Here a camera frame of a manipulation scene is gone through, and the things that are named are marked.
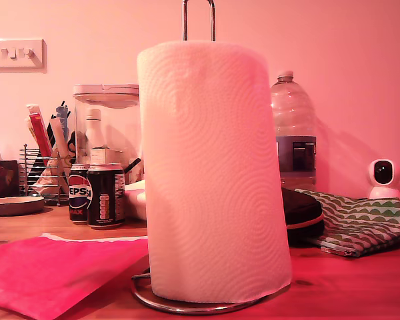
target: pepsi logo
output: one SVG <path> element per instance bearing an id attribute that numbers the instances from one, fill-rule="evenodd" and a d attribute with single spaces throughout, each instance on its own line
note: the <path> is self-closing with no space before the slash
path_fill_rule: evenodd
<path id="1" fill-rule="evenodd" d="M 89 180 L 80 175 L 69 177 L 69 206 L 78 209 L 86 206 L 89 208 L 92 202 L 92 187 Z"/>

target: wire rack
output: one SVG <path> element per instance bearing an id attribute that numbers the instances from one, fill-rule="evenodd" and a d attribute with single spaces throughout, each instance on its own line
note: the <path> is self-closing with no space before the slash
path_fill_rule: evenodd
<path id="1" fill-rule="evenodd" d="M 19 192 L 21 195 L 38 195 L 45 198 L 45 201 L 49 204 L 61 205 L 63 202 L 69 200 L 68 193 L 63 192 L 63 184 L 66 183 L 65 174 L 62 172 L 58 174 L 59 169 L 57 165 L 46 165 L 50 160 L 58 159 L 57 157 L 42 157 L 39 149 L 28 149 L 27 145 L 24 145 L 24 149 L 19 150 Z M 45 169 L 50 168 L 52 171 L 57 172 L 56 175 L 46 174 Z M 37 181 L 40 177 L 48 179 L 49 182 L 46 187 L 38 186 Z"/>

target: green patterned cloth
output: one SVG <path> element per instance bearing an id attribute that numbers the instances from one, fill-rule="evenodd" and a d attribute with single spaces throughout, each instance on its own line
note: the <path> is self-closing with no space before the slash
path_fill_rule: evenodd
<path id="1" fill-rule="evenodd" d="M 400 200 L 354 199 L 296 189 L 318 200 L 323 208 L 325 230 L 308 239 L 322 251 L 360 257 L 400 242 Z"/>

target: pink wall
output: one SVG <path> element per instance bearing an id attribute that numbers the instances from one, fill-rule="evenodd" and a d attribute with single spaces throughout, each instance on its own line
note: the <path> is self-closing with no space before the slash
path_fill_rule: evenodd
<path id="1" fill-rule="evenodd" d="M 292 69 L 319 119 L 318 189 L 367 195 L 369 162 L 400 165 L 400 0 L 215 0 L 217 40 Z M 189 38 L 209 39 L 207 2 L 189 2 Z M 76 83 L 137 81 L 138 52 L 181 38 L 181 0 L 0 0 L 1 38 L 43 38 L 47 70 L 0 73 L 2 154 L 32 138 L 25 104 L 73 105 Z"/>

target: tin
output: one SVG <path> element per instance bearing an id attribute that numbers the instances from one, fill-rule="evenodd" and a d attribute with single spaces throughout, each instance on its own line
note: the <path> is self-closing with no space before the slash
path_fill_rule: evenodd
<path id="1" fill-rule="evenodd" d="M 92 229 L 110 229 L 125 222 L 123 197 L 125 177 L 118 163 L 91 165 L 87 179 L 92 188 L 88 224 Z"/>
<path id="2" fill-rule="evenodd" d="M 87 179 L 89 165 L 74 164 L 69 176 L 69 219 L 76 225 L 87 224 L 87 208 L 92 200 L 92 188 Z"/>

